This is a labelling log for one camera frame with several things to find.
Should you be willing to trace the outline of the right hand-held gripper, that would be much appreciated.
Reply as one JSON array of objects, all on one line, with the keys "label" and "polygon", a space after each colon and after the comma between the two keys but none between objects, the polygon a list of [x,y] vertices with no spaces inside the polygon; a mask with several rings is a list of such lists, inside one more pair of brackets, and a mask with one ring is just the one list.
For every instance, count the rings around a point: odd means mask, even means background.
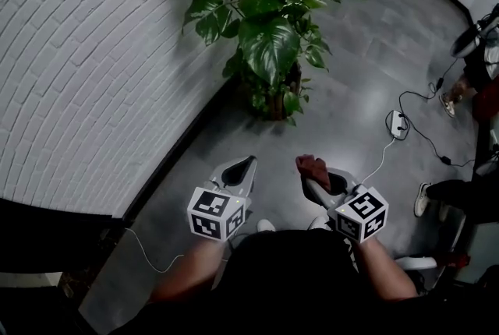
[{"label": "right hand-held gripper", "polygon": [[344,202],[358,182],[353,175],[334,167],[328,167],[330,190],[311,178],[301,177],[304,196],[328,210],[335,222],[335,230],[345,237],[363,243],[382,230],[387,223],[389,205],[374,188],[361,186],[354,196]]}]

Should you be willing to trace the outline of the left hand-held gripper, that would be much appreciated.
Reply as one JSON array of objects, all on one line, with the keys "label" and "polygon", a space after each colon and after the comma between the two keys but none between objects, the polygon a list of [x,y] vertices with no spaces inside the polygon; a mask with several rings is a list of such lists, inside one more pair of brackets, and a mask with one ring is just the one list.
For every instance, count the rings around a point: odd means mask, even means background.
[{"label": "left hand-held gripper", "polygon": [[227,241],[246,222],[258,160],[240,157],[218,165],[211,179],[196,187],[187,206],[193,234]]}]

